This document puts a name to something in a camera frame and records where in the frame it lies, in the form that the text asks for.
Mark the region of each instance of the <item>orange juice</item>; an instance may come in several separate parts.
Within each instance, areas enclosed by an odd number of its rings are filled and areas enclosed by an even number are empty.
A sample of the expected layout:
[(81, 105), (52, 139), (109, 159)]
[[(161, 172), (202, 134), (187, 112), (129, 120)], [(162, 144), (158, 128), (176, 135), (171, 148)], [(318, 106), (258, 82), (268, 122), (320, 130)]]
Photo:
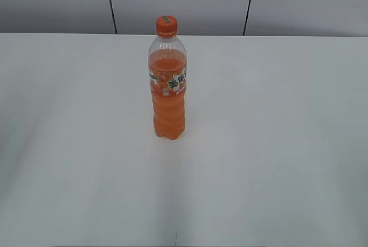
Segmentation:
[(174, 17), (158, 18), (156, 31), (148, 58), (154, 125), (159, 137), (174, 140), (185, 129), (186, 51)]

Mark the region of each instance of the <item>white tabletop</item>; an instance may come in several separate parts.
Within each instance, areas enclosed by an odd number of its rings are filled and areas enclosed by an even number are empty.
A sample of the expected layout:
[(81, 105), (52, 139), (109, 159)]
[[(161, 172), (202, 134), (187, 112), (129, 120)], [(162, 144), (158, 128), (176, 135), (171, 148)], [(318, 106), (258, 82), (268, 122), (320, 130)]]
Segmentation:
[(368, 246), (368, 38), (182, 36), (176, 141), (153, 39), (0, 34), (0, 246)]

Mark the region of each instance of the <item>orange bottle cap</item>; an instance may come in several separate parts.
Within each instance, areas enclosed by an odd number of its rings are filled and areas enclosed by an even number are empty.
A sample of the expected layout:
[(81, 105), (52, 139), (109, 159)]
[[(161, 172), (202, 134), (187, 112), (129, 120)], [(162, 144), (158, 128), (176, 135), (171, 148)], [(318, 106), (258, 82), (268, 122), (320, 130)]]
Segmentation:
[(173, 16), (161, 16), (156, 20), (156, 33), (160, 37), (173, 37), (178, 34), (178, 21)]

